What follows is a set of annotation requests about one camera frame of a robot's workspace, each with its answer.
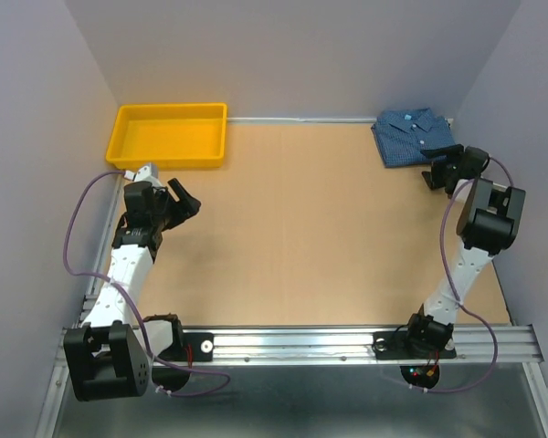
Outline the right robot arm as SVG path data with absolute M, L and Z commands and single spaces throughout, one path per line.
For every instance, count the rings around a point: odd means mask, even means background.
M 445 278 L 402 334 L 403 348 L 413 356 L 440 352 L 452 340 L 458 312 L 467 310 L 465 299 L 479 274 L 514 243 L 526 196 L 507 168 L 482 149 L 456 144 L 421 154 L 430 163 L 430 170 L 422 173 L 428 188 L 444 190 L 449 204 L 438 238 Z M 456 226 L 458 252 L 450 263 L 445 233 L 456 201 L 463 207 Z

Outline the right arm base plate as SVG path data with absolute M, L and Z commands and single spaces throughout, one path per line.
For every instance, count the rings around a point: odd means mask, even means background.
M 404 331 L 376 331 L 373 333 L 372 351 L 378 360 L 452 360 L 455 349 L 437 350 L 410 340 Z

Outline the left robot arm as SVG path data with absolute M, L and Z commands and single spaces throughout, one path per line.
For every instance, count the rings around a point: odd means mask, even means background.
M 173 360 L 191 349 L 176 315 L 135 316 L 135 302 L 153 267 L 162 234 L 195 216 L 201 203 L 173 178 L 167 185 L 130 182 L 125 211 L 111 242 L 109 271 L 96 303 L 63 347 L 72 387 L 81 402 L 139 397 L 152 378 L 150 351 Z

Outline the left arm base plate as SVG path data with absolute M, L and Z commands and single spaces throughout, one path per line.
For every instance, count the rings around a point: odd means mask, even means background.
M 150 346 L 154 354 L 171 362 L 208 363 L 214 358 L 214 335 L 211 332 L 152 334 Z

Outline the blue plaid long sleeve shirt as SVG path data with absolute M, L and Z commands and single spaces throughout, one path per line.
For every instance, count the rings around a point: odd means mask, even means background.
M 385 168 L 394 169 L 425 164 L 423 151 L 456 142 L 448 121 L 431 108 L 385 110 L 371 127 Z

